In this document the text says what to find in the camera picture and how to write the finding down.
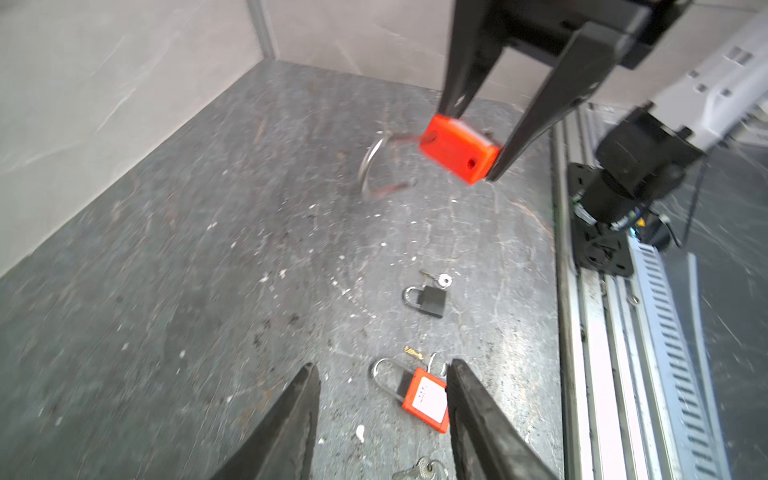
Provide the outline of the small red padlock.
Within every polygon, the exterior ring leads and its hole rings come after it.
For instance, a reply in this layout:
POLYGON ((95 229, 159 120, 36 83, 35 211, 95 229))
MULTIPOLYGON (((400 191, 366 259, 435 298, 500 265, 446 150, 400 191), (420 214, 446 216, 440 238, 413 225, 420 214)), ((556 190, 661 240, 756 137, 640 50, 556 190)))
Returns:
POLYGON ((473 185, 484 179, 501 152, 501 146, 460 119, 435 114, 422 134, 377 133, 358 171, 358 182, 364 199, 384 198, 414 187, 415 177, 392 185, 372 188, 369 173, 379 151, 388 144, 415 143, 428 159, 473 185))

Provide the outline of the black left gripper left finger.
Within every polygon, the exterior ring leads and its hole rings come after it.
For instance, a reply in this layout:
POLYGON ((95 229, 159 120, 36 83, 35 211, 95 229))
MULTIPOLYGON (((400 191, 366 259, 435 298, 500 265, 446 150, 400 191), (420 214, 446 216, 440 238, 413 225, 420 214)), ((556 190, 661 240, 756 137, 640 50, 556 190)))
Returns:
POLYGON ((215 479, 308 479, 319 416, 317 366, 303 365, 215 479))

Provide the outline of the red long-shackle padlock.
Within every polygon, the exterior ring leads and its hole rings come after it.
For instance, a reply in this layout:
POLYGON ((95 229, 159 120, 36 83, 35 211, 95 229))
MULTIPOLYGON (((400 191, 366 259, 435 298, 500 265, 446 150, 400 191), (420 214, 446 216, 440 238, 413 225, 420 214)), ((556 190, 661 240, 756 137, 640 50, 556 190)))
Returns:
POLYGON ((381 358, 371 367, 371 377, 375 384, 392 396, 403 410, 418 418, 439 433, 449 430, 447 384, 427 370, 417 367, 411 369, 394 358, 381 358), (395 369, 400 379, 405 379, 407 389, 404 394, 398 388, 383 381, 381 373, 385 369, 395 369))

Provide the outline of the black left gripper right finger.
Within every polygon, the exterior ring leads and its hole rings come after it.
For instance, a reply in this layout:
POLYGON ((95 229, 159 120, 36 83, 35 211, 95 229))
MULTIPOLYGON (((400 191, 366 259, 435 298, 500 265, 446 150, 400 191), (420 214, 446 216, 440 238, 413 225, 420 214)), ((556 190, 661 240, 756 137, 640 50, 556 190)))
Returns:
POLYGON ((470 366, 447 367, 450 436, 458 479, 553 479, 470 366))

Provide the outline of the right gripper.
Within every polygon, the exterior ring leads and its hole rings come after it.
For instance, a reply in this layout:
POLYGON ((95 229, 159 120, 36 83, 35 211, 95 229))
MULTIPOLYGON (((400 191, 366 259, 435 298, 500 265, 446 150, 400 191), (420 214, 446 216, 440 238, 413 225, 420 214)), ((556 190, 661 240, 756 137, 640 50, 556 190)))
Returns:
POLYGON ((635 69, 689 6, 671 0, 456 0, 437 113, 460 118, 504 46, 548 65, 561 54, 489 170, 486 179, 496 181, 606 80, 618 63, 618 32, 630 37, 619 65, 635 69))

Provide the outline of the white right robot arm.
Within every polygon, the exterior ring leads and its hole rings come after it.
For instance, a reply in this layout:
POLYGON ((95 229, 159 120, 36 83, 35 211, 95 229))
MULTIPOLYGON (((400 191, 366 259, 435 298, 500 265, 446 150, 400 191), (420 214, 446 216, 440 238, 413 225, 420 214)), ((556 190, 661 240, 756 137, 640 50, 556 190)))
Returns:
MULTIPOLYGON (((611 72, 636 68, 687 10, 685 1, 458 1, 437 112, 422 152, 468 184, 499 179, 527 147, 590 99, 611 72), (504 143, 463 113, 512 48, 550 70, 504 143)), ((679 80, 635 107, 598 144, 598 169, 570 205, 575 261, 629 275, 622 233, 683 182, 767 94, 767 14, 759 11, 679 80)))

